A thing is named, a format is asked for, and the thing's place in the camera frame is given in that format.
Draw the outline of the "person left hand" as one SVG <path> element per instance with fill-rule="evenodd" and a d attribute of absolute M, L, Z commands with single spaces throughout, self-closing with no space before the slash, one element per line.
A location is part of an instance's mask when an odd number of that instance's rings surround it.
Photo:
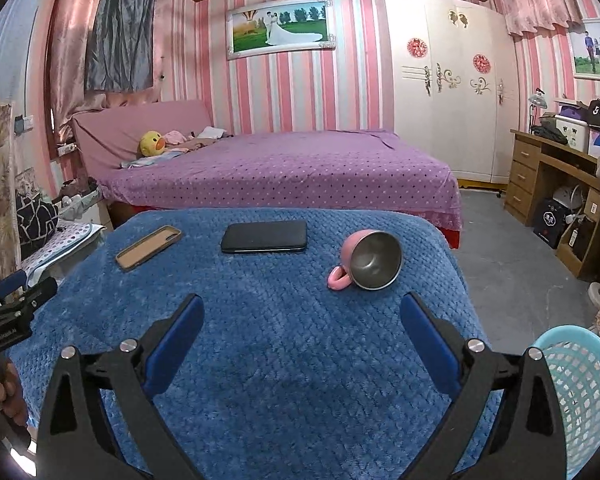
<path fill-rule="evenodd" d="M 19 374 L 15 364 L 7 360 L 4 379 L 0 382 L 0 408 L 18 426 L 26 426 L 29 418 Z"/>

